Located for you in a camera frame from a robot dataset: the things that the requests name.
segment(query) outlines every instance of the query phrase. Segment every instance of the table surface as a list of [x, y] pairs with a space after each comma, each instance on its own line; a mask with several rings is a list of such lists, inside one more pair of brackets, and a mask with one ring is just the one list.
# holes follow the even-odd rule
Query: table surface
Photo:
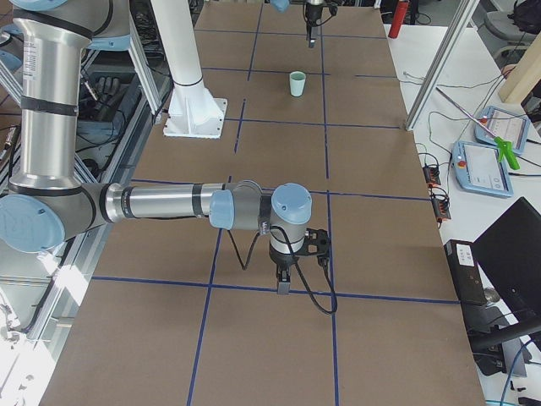
[[[309, 225], [333, 240], [336, 315], [297, 275], [276, 295], [267, 241], [242, 272], [205, 220], [123, 222], [43, 405], [484, 404], [379, 12], [341, 8], [323, 34], [309, 50], [300, 7], [206, 3], [196, 38], [205, 84], [229, 100], [222, 137], [156, 127], [134, 184], [305, 184]], [[235, 236], [244, 252], [252, 233]]]
[[[389, 39], [391, 54], [396, 66], [397, 76], [402, 81], [402, 95], [408, 111], [418, 94], [420, 86], [403, 83], [403, 81], [419, 82], [416, 79], [408, 77], [404, 72], [417, 77], [426, 75], [429, 65], [445, 34], [445, 30], [445, 27], [403, 26], [397, 39]], [[476, 30], [468, 28], [451, 54], [438, 84], [447, 86], [472, 86], [489, 82], [490, 80], [493, 81], [487, 85], [481, 85], [473, 89], [446, 87], [444, 91], [469, 112], [476, 112], [479, 104], [491, 92], [491, 85], [497, 84], [496, 89], [499, 89], [505, 83], [501, 79], [500, 71]], [[486, 105], [502, 107], [517, 114], [524, 114], [520, 105], [503, 103], [498, 96], [498, 91], [494, 92]], [[425, 145], [428, 152], [435, 155], [440, 162], [448, 162], [449, 154], [430, 141], [429, 116], [432, 139], [447, 149], [450, 149], [454, 142], [458, 140], [464, 127], [467, 125], [467, 121], [451, 121], [432, 112], [441, 112], [450, 118], [462, 118], [462, 114], [442, 96], [434, 93], [429, 98], [424, 112], [413, 129], [416, 142]], [[541, 141], [539, 134], [533, 126], [530, 126], [528, 138]], [[474, 141], [473, 124], [470, 123], [467, 126], [461, 140]], [[418, 151], [423, 152], [424, 147], [418, 144]], [[541, 146], [527, 143], [523, 156], [531, 161], [541, 162]], [[423, 156], [420, 156], [420, 159], [421, 162], [424, 161]], [[516, 172], [541, 173], [541, 169], [522, 160], [519, 160], [519, 163], [521, 164], [521, 169]], [[449, 196], [451, 197], [452, 216], [452, 220], [444, 222], [440, 229], [442, 243], [446, 243], [449, 239], [474, 241], [521, 196], [525, 196], [538, 211], [541, 211], [541, 183], [538, 178], [511, 177], [514, 196], [509, 199], [500, 199], [476, 195], [462, 190], [452, 171], [450, 176], [447, 177], [447, 165], [442, 166], [440, 171], [443, 187], [449, 191]], [[482, 279], [485, 286], [490, 286], [490, 282], [484, 274], [482, 274]], [[502, 313], [509, 312], [505, 304], [499, 304], [499, 306]], [[510, 322], [516, 322], [516, 319], [512, 316], [509, 317], [509, 320]], [[531, 345], [528, 349], [533, 352], [535, 359], [541, 359], [541, 354], [537, 348]], [[523, 386], [527, 387], [527, 391], [522, 392], [520, 396], [541, 398], [541, 387], [536, 385], [536, 382], [541, 381], [540, 368], [528, 366], [527, 373], [529, 378], [523, 380], [516, 379], [515, 381], [516, 386], [523, 384]], [[497, 398], [499, 400], [505, 376], [499, 374], [486, 378], [480, 375], [480, 378], [483, 383], [485, 397], [488, 399]], [[516, 392], [510, 391], [509, 401], [516, 403], [516, 398]]]

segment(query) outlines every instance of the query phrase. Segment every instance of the blue tablet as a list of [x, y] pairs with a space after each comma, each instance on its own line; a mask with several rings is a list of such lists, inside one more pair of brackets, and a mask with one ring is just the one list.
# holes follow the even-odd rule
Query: blue tablet
[[498, 197], [513, 196], [505, 159], [498, 162], [497, 147], [457, 141], [451, 164], [464, 190]]
[[[521, 155], [524, 152], [530, 125], [530, 119], [525, 114], [520, 115], [498, 107], [488, 106], [481, 112], [479, 119], [482, 117], [488, 119], [486, 126], [489, 130], [501, 139], [512, 143], [515, 155]], [[494, 140], [478, 125], [475, 126], [475, 138], [484, 144], [496, 145]]]

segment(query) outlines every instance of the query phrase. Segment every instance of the red cylinder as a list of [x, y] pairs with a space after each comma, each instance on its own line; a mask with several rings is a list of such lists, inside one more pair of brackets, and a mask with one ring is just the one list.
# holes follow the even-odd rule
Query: red cylinder
[[398, 2], [396, 5], [395, 16], [392, 19], [391, 30], [389, 31], [389, 38], [397, 38], [400, 32], [400, 27], [406, 17], [407, 8], [409, 7], [409, 1]]

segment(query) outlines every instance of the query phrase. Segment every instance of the black bag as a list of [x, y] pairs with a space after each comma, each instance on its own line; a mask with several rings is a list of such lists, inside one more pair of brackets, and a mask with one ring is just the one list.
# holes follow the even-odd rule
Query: black bag
[[538, 34], [541, 31], [541, 0], [525, 0], [516, 5], [517, 3], [518, 0], [513, 6], [513, 13], [508, 17], [520, 31]]

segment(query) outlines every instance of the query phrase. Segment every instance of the paper cup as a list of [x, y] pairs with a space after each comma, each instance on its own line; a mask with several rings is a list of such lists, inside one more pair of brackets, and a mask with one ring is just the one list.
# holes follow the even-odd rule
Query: paper cup
[[301, 96], [303, 94], [305, 82], [305, 73], [299, 71], [291, 72], [289, 74], [289, 90], [291, 91], [291, 96]]

